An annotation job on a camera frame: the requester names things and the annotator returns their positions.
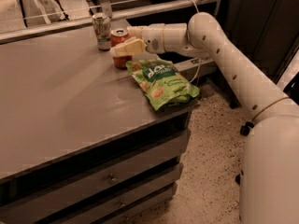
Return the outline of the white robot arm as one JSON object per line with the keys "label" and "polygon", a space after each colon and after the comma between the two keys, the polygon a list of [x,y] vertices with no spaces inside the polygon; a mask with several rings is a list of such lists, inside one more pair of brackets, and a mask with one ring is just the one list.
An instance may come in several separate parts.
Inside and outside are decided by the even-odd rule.
{"label": "white robot arm", "polygon": [[299,224],[299,105],[234,46],[208,13],[196,13],[187,24],[128,31],[131,37],[112,48],[112,55],[174,51],[214,59],[254,124],[241,165],[240,223]]}

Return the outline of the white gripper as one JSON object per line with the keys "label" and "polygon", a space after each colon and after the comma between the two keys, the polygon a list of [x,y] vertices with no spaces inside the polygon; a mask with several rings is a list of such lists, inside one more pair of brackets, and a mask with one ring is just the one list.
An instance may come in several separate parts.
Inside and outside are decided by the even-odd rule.
{"label": "white gripper", "polygon": [[180,53],[188,47],[186,23],[152,24],[150,26],[128,26],[130,38],[110,49],[113,57],[134,56],[146,50],[149,53]]}

